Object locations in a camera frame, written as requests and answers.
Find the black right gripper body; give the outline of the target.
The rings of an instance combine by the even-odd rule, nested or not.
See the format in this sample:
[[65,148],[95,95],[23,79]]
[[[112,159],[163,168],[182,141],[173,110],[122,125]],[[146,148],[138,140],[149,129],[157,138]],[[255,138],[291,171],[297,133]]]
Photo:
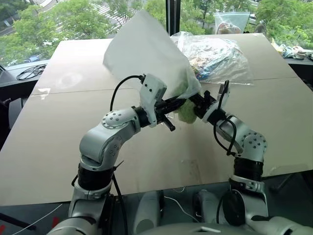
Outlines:
[[203,107],[203,117],[208,111],[209,107],[216,102],[216,99],[211,96],[210,91],[206,90],[204,91],[204,94],[202,96],[205,100],[204,104],[196,104],[196,105],[201,105]]

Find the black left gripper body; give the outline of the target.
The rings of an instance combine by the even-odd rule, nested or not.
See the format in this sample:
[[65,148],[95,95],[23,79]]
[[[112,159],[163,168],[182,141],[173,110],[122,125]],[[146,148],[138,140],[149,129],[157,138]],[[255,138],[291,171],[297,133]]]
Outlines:
[[157,122],[163,122],[163,118],[166,114],[177,110],[180,106],[172,106],[170,104],[170,98],[166,100],[161,100],[155,105],[155,114]]

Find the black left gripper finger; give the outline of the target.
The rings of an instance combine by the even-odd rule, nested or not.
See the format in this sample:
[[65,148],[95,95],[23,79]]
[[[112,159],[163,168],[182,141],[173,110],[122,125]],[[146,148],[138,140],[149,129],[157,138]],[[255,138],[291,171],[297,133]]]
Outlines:
[[185,98],[178,98],[177,96],[170,98],[170,104],[172,106],[182,106],[185,102]]
[[163,123],[169,128],[171,132],[175,131],[176,127],[171,123],[171,121],[167,118],[163,118]]

